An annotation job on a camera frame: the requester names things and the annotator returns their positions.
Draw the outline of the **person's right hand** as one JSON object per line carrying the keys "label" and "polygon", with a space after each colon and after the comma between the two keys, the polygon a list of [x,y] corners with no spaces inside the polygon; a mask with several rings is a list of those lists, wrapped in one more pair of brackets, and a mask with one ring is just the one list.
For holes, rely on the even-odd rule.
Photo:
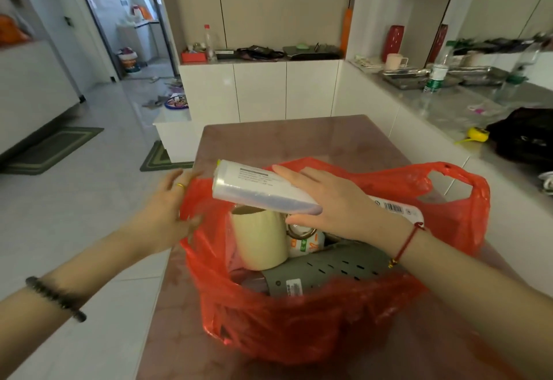
{"label": "person's right hand", "polygon": [[318,183],[286,167],[273,165],[273,171],[310,195],[328,222],[328,232],[362,241],[392,256],[400,250],[414,225],[406,218],[379,207],[352,181],[335,176]]}

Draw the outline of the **person's left hand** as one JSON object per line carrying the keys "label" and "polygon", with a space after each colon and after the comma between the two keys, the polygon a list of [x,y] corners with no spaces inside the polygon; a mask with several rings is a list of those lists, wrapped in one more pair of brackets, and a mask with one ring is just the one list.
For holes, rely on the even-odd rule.
{"label": "person's left hand", "polygon": [[117,231],[136,261],[173,248],[196,229],[181,229],[180,209],[188,186],[200,172],[174,169],[165,174],[144,207]]}

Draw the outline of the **red plastic shopping bag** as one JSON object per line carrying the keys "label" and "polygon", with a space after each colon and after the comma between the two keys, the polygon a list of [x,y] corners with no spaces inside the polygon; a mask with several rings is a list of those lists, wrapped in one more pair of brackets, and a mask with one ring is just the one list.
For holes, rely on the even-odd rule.
{"label": "red plastic shopping bag", "polygon": [[[353,181],[365,193],[416,206],[438,239],[474,256],[487,230],[490,188],[484,177],[446,162],[413,164],[371,173],[351,173],[306,157],[282,166],[311,167]],[[425,291],[404,274],[354,281],[335,279],[313,292],[269,297],[231,280],[231,266],[244,267],[230,224],[234,203],[214,199],[213,179],[191,183],[181,216],[203,214],[193,244],[182,240],[186,264],[200,293],[204,330],[227,345],[263,360],[307,364],[328,358],[357,329],[376,335]]]}

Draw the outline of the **white orange pull-tab can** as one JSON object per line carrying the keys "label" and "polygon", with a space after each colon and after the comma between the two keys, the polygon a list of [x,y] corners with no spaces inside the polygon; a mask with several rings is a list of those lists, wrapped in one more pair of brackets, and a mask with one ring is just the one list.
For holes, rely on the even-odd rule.
{"label": "white orange pull-tab can", "polygon": [[287,225],[288,257],[296,258],[321,251],[326,236],[321,230],[301,225]]}

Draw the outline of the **grey perforated plastic holder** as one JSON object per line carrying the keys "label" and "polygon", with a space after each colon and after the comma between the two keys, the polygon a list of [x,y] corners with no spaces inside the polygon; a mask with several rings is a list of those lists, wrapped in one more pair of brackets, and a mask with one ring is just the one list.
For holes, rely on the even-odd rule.
{"label": "grey perforated plastic holder", "polygon": [[383,251],[369,244],[340,242],[262,271],[266,295],[293,297],[319,289],[335,279],[362,281],[405,273],[400,265],[389,267],[389,260]]}

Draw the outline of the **colourful round plate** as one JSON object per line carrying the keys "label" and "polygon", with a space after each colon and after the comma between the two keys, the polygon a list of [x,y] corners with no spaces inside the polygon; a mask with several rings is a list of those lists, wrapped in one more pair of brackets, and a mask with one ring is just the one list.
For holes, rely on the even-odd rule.
{"label": "colourful round plate", "polygon": [[189,104],[184,93],[172,94],[164,102],[164,107],[172,111],[180,111],[189,109]]}

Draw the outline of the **red tall vase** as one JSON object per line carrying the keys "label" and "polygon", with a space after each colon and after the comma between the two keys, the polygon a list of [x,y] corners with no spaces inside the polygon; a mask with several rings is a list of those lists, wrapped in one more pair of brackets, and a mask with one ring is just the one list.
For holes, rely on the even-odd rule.
{"label": "red tall vase", "polygon": [[382,53],[382,62],[387,61],[387,57],[390,54],[398,54],[404,35],[405,27],[403,25],[392,25],[386,35]]}

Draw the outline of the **green label water bottle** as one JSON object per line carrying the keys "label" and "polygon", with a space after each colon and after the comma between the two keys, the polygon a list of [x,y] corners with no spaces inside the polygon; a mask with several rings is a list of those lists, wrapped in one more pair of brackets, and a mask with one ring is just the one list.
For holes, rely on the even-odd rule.
{"label": "green label water bottle", "polygon": [[428,80],[423,88],[424,93],[438,92],[444,83],[450,64],[452,62],[453,52],[457,46],[456,40],[447,41],[432,65]]}

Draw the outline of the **large green door mat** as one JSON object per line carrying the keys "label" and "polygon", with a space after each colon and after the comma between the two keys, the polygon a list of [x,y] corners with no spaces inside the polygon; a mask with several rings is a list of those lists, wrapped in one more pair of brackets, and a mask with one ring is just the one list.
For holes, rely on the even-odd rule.
{"label": "large green door mat", "polygon": [[103,131],[101,127],[61,127],[1,163],[0,174],[41,175]]}

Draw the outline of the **clear bottle with red cap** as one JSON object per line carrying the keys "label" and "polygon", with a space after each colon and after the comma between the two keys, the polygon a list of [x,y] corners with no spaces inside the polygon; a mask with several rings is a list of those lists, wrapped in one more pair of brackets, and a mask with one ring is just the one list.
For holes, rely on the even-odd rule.
{"label": "clear bottle with red cap", "polygon": [[211,33],[211,27],[209,24],[204,25],[204,44],[205,44],[205,54],[207,61],[210,63],[216,63],[217,55],[215,51],[215,46],[213,45],[213,38]]}

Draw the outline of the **white waste bin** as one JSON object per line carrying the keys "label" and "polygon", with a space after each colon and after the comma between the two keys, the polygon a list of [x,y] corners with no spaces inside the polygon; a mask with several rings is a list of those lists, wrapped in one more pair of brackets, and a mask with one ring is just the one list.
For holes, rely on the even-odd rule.
{"label": "white waste bin", "polygon": [[134,74],[141,71],[138,55],[133,49],[124,47],[116,53],[116,56],[126,74]]}

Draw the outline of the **white counter cabinet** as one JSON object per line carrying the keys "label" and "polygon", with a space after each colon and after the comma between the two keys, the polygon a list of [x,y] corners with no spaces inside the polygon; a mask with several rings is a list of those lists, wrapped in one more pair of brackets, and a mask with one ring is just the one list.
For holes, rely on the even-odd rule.
{"label": "white counter cabinet", "polygon": [[[487,113],[467,110],[482,105]],[[454,145],[470,127],[509,111],[465,88],[424,95],[401,91],[344,60],[333,116],[366,115],[412,163],[448,162],[484,177],[490,187],[486,240],[533,288],[553,297],[553,196],[536,174],[496,155],[490,142]]]}

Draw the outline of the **black fabric bag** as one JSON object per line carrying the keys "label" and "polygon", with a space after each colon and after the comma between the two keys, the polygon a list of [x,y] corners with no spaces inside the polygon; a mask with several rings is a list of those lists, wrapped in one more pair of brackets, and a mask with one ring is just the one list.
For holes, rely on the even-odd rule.
{"label": "black fabric bag", "polygon": [[553,109],[521,107],[485,129],[500,157],[553,171]]}

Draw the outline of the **orange plastic bag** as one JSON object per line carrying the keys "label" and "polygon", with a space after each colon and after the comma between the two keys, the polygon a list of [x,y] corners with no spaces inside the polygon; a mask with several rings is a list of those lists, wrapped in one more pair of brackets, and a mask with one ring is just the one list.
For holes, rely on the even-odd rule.
{"label": "orange plastic bag", "polygon": [[10,16],[0,14],[0,47],[23,44],[31,41]]}

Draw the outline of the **white low wall cabinet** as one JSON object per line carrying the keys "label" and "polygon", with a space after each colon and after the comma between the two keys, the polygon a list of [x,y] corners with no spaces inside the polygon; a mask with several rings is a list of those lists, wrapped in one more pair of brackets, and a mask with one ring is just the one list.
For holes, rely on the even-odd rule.
{"label": "white low wall cabinet", "polygon": [[197,132],[205,126],[330,117],[343,60],[180,65]]}

